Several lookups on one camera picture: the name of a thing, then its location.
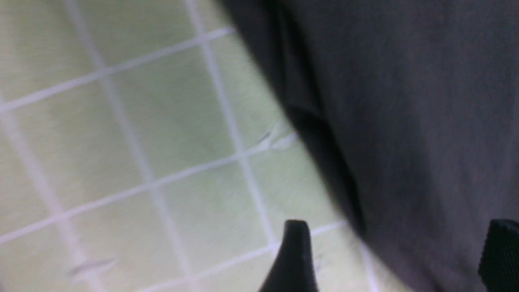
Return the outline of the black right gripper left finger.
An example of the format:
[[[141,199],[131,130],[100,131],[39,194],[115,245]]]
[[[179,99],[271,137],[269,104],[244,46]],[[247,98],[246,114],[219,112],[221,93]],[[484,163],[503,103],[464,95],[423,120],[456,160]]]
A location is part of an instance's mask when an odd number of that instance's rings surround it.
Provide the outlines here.
[[[301,220],[284,223],[278,254],[260,292],[317,292],[308,224]]]

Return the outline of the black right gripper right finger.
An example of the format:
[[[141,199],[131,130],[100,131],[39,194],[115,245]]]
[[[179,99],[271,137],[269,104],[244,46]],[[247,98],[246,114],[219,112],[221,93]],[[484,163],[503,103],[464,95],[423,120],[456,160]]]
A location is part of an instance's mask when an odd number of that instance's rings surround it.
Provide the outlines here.
[[[478,275],[488,292],[519,290],[519,224],[491,220],[480,259]]]

